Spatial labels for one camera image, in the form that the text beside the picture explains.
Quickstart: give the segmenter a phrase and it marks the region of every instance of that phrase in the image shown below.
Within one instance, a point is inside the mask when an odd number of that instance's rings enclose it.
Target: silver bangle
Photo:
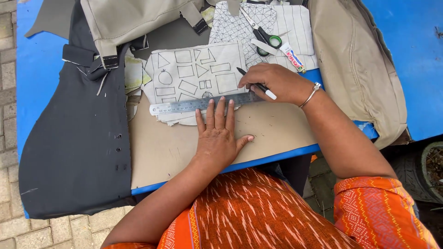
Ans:
[[[322,86],[322,84],[316,82],[314,87],[312,88],[314,91],[312,91],[311,95],[309,96],[309,98],[307,98],[307,100],[301,105],[299,106],[300,108],[302,108],[304,105],[306,105],[306,103],[312,98],[312,96],[315,94],[316,91],[318,91],[320,89],[320,87]]]

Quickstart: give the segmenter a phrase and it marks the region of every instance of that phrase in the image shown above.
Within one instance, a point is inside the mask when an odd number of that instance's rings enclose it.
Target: scissors blade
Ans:
[[[252,20],[252,18],[248,15],[248,13],[246,13],[246,11],[242,7],[240,7],[240,11],[246,17],[246,20],[249,22],[249,24],[252,26],[252,28],[258,29],[259,26],[257,25],[257,23],[255,23],[254,20]]]

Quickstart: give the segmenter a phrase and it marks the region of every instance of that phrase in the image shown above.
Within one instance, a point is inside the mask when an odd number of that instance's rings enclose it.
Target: black scissors handle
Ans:
[[[261,28],[261,27],[258,27],[258,29],[253,29],[253,33],[254,33],[255,37],[257,37],[257,40],[259,40],[259,41],[261,41],[261,42],[263,42],[263,43],[266,43],[266,44],[270,45],[270,46],[273,47],[273,48],[278,49],[278,48],[280,48],[281,45],[282,45],[282,42],[281,42],[281,38],[280,38],[280,37],[278,37],[278,36],[276,36],[276,35],[268,35],[268,34],[263,30],[263,28]],[[272,45],[272,43],[271,43],[271,40],[274,40],[274,39],[277,40],[277,41],[279,42],[279,44],[278,44],[277,46],[274,46],[274,45]],[[257,53],[258,53],[260,56],[268,56],[268,55],[269,55],[268,52],[265,52],[265,51],[261,50],[259,47],[257,47]]]

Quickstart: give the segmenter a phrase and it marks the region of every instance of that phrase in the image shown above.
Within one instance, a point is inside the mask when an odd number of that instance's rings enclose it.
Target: orange patterned clothing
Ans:
[[[287,183],[257,169],[218,175],[158,245],[106,249],[438,248],[399,181],[356,177],[337,183],[334,191],[335,226]]]

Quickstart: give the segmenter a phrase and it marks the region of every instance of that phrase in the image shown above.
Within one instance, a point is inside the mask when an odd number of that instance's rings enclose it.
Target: black marker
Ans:
[[[245,74],[246,74],[246,72],[245,72],[243,69],[241,69],[241,68],[237,68],[237,70],[238,70],[242,75],[245,75]],[[262,85],[262,84],[260,84],[260,83],[254,83],[253,85],[256,86],[256,87],[258,87],[258,89],[262,90],[262,91],[263,91],[266,95],[268,95],[271,99],[273,99],[273,100],[276,100],[276,99],[277,99],[277,96],[276,96],[273,92],[271,92],[271,90],[269,90],[269,88],[267,88],[266,86],[264,86],[264,85]]]

